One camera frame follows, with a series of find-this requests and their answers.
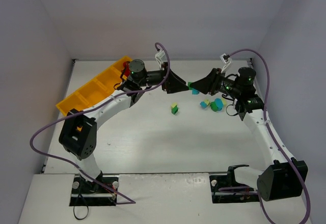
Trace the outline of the dark green lego brick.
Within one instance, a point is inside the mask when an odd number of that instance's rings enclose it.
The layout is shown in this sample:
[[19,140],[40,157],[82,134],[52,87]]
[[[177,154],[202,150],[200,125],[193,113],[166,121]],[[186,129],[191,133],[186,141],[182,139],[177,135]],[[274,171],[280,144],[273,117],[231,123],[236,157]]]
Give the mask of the dark green lego brick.
[[172,114],[175,115],[175,114],[177,114],[177,112],[178,112],[178,107],[174,107],[174,108],[171,109]]

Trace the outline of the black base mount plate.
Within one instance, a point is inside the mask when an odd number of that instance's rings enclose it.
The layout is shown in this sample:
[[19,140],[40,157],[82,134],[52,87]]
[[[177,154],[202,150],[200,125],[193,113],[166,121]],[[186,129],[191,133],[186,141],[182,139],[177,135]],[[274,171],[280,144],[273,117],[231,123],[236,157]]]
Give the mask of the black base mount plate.
[[113,191],[87,182],[80,175],[74,176],[69,206],[107,207],[116,206],[116,203]]
[[227,175],[210,175],[213,204],[244,204],[259,202],[255,190],[244,184],[231,183]]

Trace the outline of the yellow four-compartment sorting tray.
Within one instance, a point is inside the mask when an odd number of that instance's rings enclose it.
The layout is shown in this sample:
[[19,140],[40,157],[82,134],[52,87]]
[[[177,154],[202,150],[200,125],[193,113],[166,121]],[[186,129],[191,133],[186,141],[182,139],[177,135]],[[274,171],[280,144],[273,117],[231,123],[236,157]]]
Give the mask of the yellow four-compartment sorting tray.
[[69,111],[77,111],[90,108],[101,102],[115,91],[115,86],[126,79],[130,74],[129,69],[123,68],[123,63],[132,61],[128,56],[124,56],[104,71],[99,73],[85,85],[56,104],[57,109],[66,116]]

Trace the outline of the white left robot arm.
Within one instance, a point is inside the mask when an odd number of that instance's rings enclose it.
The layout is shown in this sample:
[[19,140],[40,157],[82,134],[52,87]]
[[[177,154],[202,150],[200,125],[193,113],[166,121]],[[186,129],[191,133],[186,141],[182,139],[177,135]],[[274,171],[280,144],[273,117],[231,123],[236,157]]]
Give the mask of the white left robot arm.
[[80,183],[86,185],[88,192],[97,192],[103,179],[93,154],[97,130],[117,113],[135,105],[145,90],[155,86],[167,94],[188,90],[186,82],[169,68],[168,62],[163,62],[156,71],[147,71],[142,60],[125,58],[80,88],[86,105],[64,109],[68,119],[63,124],[59,143],[82,170]]

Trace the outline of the cyan rounded lego piece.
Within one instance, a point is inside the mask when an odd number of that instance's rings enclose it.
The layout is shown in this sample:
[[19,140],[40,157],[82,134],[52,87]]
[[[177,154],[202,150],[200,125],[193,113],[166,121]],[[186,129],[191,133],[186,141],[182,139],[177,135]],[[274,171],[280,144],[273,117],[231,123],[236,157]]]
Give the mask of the cyan rounded lego piece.
[[220,98],[216,98],[216,99],[214,100],[214,102],[215,102],[215,104],[216,104],[216,106],[217,106],[218,108],[223,108],[223,107],[224,107],[223,101],[222,101]]

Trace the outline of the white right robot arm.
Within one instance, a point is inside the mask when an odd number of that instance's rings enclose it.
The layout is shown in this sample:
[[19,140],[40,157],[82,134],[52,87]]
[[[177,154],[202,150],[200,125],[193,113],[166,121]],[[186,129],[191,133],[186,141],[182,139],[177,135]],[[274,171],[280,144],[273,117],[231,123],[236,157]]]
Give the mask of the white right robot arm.
[[191,83],[190,87],[203,94],[221,92],[230,96],[235,103],[236,114],[249,128],[263,154],[267,166],[264,171],[247,164],[229,167],[231,185],[246,185],[258,191],[265,201],[299,197],[308,167],[303,160],[296,160],[278,137],[264,111],[264,102],[256,93],[255,76],[254,69],[242,67],[231,80],[221,69],[214,68],[205,78]]

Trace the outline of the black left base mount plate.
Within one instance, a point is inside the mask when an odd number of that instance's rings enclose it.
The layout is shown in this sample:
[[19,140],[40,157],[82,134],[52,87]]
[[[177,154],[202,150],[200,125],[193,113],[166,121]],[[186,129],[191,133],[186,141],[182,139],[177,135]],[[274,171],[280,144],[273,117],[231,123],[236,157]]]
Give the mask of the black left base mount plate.
[[116,203],[113,191],[87,182],[80,175],[74,176],[69,206],[107,207],[116,206]]

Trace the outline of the green rounded lego piece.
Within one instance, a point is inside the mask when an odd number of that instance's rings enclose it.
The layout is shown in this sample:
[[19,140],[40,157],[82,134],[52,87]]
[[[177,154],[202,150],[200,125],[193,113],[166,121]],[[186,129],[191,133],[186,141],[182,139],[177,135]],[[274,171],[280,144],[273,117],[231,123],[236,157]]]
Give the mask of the green rounded lego piece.
[[217,112],[217,111],[221,111],[222,110],[222,107],[219,104],[216,104],[215,102],[211,102],[210,103],[210,108],[214,112]]

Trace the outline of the pale yellow lego at right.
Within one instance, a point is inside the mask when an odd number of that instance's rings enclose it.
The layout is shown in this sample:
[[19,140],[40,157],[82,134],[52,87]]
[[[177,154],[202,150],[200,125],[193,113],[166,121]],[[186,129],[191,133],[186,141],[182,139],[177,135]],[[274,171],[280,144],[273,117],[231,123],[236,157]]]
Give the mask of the pale yellow lego at right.
[[228,105],[228,102],[227,102],[227,100],[226,100],[226,99],[224,99],[224,98],[221,98],[221,100],[222,100],[222,103],[223,103],[223,105],[224,105],[224,106]]

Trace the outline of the cyan small lego brick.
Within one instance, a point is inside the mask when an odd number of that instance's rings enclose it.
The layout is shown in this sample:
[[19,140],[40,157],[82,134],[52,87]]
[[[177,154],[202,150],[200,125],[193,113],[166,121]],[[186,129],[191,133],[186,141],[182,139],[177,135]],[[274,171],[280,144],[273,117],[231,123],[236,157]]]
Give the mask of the cyan small lego brick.
[[206,108],[207,106],[208,105],[204,101],[200,102],[200,107],[201,108]]

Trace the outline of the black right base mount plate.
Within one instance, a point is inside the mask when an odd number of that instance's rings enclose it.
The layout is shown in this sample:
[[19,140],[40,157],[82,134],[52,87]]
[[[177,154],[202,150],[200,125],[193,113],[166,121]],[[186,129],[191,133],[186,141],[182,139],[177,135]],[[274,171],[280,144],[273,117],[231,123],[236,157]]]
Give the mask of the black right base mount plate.
[[231,183],[227,175],[210,175],[213,204],[244,204],[259,202],[255,190],[244,184]]

